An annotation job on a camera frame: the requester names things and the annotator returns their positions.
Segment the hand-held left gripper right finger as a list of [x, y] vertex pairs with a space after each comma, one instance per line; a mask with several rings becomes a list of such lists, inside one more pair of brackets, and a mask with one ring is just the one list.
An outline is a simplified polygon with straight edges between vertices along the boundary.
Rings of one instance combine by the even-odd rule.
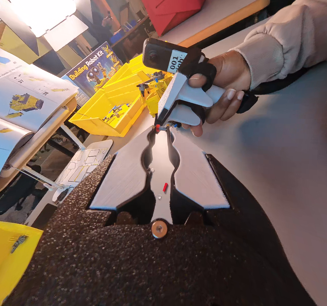
[[176, 190], [204, 209], [229, 208], [206, 153], [175, 128], [167, 130], [167, 138]]

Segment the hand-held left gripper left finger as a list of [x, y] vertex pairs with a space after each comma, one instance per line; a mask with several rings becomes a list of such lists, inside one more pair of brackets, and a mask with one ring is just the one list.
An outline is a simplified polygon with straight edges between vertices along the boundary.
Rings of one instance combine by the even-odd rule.
[[118, 210], [145, 191], [155, 135], [154, 127], [149, 127], [115, 153], [90, 209]]

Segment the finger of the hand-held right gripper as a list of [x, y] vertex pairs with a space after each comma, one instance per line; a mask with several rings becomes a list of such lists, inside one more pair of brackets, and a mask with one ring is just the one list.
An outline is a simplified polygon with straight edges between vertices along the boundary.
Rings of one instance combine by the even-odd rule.
[[177, 72], [158, 102], [157, 124], [164, 125], [177, 104], [177, 96], [185, 83], [185, 75]]

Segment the yellow toy robot model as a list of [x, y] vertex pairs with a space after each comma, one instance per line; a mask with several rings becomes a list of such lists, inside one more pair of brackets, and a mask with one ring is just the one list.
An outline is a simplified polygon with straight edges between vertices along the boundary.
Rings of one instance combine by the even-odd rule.
[[158, 102], [172, 78], [172, 73], [159, 71], [154, 72], [148, 81], [137, 85], [142, 97], [142, 103], [146, 104], [152, 117], [155, 117], [158, 113]]

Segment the sticker sheet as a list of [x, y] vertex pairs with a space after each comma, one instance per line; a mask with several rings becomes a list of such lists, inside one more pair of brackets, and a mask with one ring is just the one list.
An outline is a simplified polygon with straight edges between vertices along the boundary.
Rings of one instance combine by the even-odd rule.
[[106, 157], [109, 148], [84, 149], [76, 152], [57, 179], [59, 185], [76, 186]]

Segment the heap of grey blue pieces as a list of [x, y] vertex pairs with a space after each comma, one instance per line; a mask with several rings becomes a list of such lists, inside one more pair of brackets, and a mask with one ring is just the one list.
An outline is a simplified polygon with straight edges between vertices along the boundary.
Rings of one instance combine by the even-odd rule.
[[129, 110], [131, 105], [132, 103], [114, 106], [103, 118], [103, 121], [111, 126], [116, 126], [119, 120], [121, 120], [122, 116]]

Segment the blue toy kit box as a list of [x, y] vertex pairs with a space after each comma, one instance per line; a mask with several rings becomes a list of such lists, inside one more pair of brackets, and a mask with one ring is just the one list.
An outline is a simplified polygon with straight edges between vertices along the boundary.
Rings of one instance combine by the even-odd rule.
[[92, 97], [123, 66], [108, 42], [104, 42], [69, 72], [62, 76], [76, 85], [81, 92]]

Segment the white book stand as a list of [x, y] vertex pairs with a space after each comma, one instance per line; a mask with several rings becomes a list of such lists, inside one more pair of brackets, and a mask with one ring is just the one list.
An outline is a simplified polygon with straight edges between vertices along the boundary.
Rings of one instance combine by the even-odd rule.
[[34, 181], [42, 183], [49, 191], [60, 189], [63, 192], [68, 189], [70, 192], [72, 190], [72, 188], [68, 188], [68, 185], [59, 185], [27, 166], [28, 162], [44, 144], [49, 142], [49, 144], [55, 146], [50, 139], [57, 131], [61, 135], [68, 137], [80, 150], [102, 148], [109, 150], [111, 148], [112, 140], [97, 141], [85, 146], [71, 132], [64, 124], [64, 121], [68, 119], [75, 108], [76, 99], [73, 98], [58, 110], [37, 133], [22, 147], [18, 148], [13, 156], [10, 156], [6, 161], [4, 168], [1, 170], [1, 215], [6, 213], [16, 203], [19, 204], [20, 200], [24, 201], [34, 191], [36, 186]]

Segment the heap of dark connector pieces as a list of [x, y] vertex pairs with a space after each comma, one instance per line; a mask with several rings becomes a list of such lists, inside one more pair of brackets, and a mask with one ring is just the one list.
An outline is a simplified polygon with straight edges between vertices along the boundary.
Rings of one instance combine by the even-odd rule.
[[28, 238], [28, 235], [21, 235], [18, 239], [16, 239], [16, 241], [14, 242], [14, 244], [11, 247], [11, 251], [10, 253], [13, 254], [14, 251], [21, 245], [23, 244], [26, 239]]

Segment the open instruction booklet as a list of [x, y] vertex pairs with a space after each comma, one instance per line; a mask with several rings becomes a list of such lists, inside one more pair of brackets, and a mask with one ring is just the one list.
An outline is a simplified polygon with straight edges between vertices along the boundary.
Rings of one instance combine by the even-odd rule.
[[78, 88], [0, 50], [0, 168]]

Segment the studio softbox light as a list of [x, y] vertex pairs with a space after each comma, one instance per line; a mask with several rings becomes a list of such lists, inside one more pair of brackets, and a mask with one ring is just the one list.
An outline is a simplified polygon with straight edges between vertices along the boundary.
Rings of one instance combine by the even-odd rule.
[[91, 0], [1, 0], [1, 20], [39, 55], [37, 38], [60, 50], [92, 23]]

